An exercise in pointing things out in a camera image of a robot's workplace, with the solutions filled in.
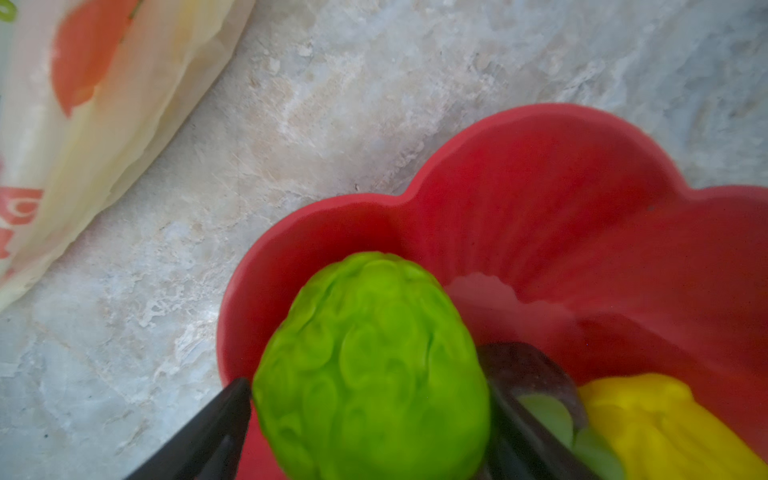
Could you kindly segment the green bell pepper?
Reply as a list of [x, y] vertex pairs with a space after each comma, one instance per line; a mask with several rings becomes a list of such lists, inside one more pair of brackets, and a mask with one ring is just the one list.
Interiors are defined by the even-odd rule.
[[490, 435], [475, 344], [435, 277], [362, 252], [299, 291], [252, 382], [290, 479], [468, 479]]

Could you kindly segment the red flower-shaped plate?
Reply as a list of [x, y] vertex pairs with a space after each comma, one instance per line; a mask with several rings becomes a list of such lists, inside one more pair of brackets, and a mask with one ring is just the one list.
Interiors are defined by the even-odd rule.
[[580, 385], [665, 374], [726, 426], [693, 461], [716, 477], [728, 440], [767, 475], [767, 191], [694, 189], [641, 130], [568, 104], [519, 107], [440, 148], [400, 195], [303, 207], [267, 230], [221, 304], [229, 383], [256, 372], [300, 288], [364, 251], [428, 270], [478, 344], [542, 350]]

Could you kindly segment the yellow bell pepper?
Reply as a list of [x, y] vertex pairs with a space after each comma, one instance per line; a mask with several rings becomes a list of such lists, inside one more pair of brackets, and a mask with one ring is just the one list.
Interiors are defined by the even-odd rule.
[[673, 377], [602, 378], [579, 393], [628, 479], [767, 477], [767, 463]]

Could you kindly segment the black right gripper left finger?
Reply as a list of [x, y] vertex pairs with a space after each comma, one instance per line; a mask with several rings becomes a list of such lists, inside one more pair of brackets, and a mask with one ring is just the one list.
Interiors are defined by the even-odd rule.
[[251, 417], [251, 387], [229, 383], [128, 480], [233, 479]]

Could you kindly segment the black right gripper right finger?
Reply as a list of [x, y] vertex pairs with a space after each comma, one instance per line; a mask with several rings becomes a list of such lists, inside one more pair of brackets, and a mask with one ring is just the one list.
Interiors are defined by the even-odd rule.
[[598, 480], [514, 397], [489, 385], [493, 434], [486, 465], [493, 479]]

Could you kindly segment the yellow printed plastic bag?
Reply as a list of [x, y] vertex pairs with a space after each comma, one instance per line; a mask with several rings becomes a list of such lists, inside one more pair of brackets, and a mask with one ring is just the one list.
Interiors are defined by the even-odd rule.
[[1, 5], [1, 303], [151, 165], [231, 59], [253, 3]]

